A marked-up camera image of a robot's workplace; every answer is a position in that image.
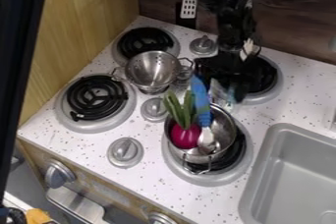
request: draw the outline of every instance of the wooden panel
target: wooden panel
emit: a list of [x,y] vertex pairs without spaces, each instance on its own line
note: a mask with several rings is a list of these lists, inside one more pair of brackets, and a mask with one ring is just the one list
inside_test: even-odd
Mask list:
[[[143,215],[143,211],[145,210],[145,212],[156,211],[164,213],[174,219],[178,224],[189,223],[184,220],[181,215],[178,216],[170,210],[160,207],[154,202],[149,202],[139,196],[125,191],[118,185],[106,182],[96,175],[88,173],[81,167],[74,165],[65,158],[55,157],[45,149],[37,148],[36,146],[24,141],[22,141],[22,148],[36,165],[34,172],[37,171],[38,178],[43,178],[47,169],[47,161],[50,159],[56,159],[70,168],[78,178],[72,185],[68,185],[68,187],[74,191],[80,192],[82,195],[85,195],[96,202],[99,202],[100,204],[112,204],[113,206],[132,214],[144,222],[147,221]],[[42,182],[44,188],[46,188],[44,180],[40,181]]]
[[138,15],[138,0],[45,0],[21,123]]
[[[140,0],[140,14],[175,23],[181,0]],[[336,35],[336,0],[254,0],[263,46],[336,64],[328,42]],[[197,28],[217,33],[215,16],[198,10]]]

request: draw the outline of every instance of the green leaves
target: green leaves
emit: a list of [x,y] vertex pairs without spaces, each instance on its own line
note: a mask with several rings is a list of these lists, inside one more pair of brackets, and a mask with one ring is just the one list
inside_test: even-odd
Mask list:
[[180,104],[176,94],[169,90],[163,98],[163,103],[169,114],[183,129],[187,130],[196,118],[194,107],[194,96],[190,90],[187,90],[183,106]]

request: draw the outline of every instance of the blue object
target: blue object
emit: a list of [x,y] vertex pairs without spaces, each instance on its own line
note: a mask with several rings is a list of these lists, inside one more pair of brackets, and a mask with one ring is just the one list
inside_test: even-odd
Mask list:
[[207,97],[204,83],[196,76],[191,79],[192,93],[195,96],[195,106],[198,114],[198,123],[200,126],[211,126],[210,102]]

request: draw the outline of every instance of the red radish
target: red radish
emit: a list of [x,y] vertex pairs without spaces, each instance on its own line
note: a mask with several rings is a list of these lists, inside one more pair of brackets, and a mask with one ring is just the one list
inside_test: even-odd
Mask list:
[[197,124],[192,124],[187,130],[183,129],[179,124],[175,124],[170,133],[170,138],[176,147],[191,149],[197,147],[200,132],[200,126]]

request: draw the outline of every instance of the pot handle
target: pot handle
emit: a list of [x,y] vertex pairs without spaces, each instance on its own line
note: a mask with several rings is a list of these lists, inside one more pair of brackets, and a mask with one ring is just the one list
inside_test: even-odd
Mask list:
[[120,82],[120,81],[125,81],[126,79],[122,78],[121,76],[117,75],[116,72],[119,70],[124,70],[124,67],[116,67],[113,69],[111,76],[112,76],[112,80]]
[[207,169],[203,170],[203,171],[198,171],[198,172],[194,172],[192,169],[190,169],[188,166],[187,166],[187,154],[184,153],[183,154],[183,158],[182,158],[182,166],[183,166],[183,169],[185,169],[186,171],[190,172],[191,174],[194,174],[194,175],[200,175],[200,174],[205,174],[205,173],[208,173],[211,171],[211,165],[212,165],[212,157],[209,156],[209,160],[207,162]]

